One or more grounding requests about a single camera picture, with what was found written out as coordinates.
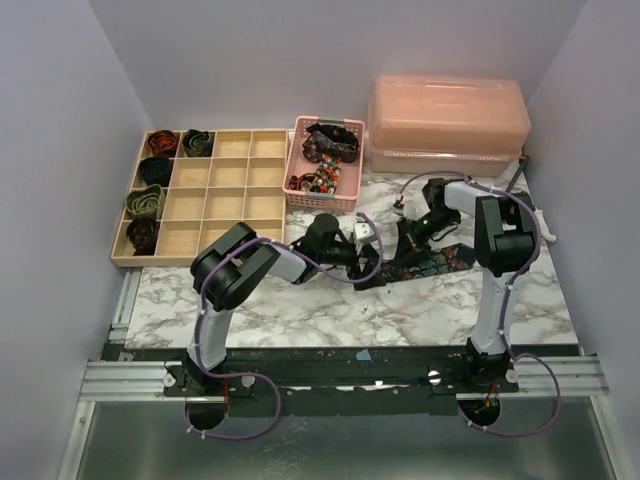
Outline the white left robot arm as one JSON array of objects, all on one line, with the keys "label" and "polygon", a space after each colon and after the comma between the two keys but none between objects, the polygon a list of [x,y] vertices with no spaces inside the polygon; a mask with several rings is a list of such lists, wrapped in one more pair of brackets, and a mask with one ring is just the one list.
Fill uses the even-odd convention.
[{"label": "white left robot arm", "polygon": [[317,273],[352,285],[374,279],[383,261],[383,242],[374,222],[356,214],[347,237],[338,219],[315,216],[305,234],[290,244],[264,237],[239,222],[203,250],[192,262],[193,288],[200,306],[188,354],[194,363],[187,382],[201,395],[214,393],[222,380],[226,340],[234,311],[267,276],[292,285]]}]

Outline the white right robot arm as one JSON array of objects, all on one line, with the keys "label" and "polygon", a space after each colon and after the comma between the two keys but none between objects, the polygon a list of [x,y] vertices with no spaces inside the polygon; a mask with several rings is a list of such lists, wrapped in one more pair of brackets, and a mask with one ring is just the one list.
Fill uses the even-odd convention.
[{"label": "white right robot arm", "polygon": [[510,193],[467,179],[432,178],[422,188],[428,212],[411,220],[404,215],[403,196],[394,203],[400,216],[394,262],[415,267],[418,256],[434,258],[430,239],[457,226],[463,214],[474,220],[474,258],[482,269],[481,303],[467,341],[473,357],[460,367],[460,379],[480,392],[496,380],[490,360],[510,354],[509,334],[521,277],[539,257],[542,233],[529,194]]}]

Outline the navy floral tie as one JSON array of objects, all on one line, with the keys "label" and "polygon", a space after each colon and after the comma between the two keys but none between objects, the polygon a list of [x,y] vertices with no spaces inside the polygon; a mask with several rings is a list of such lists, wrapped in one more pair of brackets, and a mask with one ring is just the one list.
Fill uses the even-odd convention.
[{"label": "navy floral tie", "polygon": [[470,270],[474,266],[476,255],[475,251],[471,247],[462,243],[453,244],[436,250],[430,249],[430,259],[421,267],[404,271],[400,274],[392,271],[390,265],[391,260],[384,260],[377,273],[383,279],[382,286],[389,283],[422,279]]}]

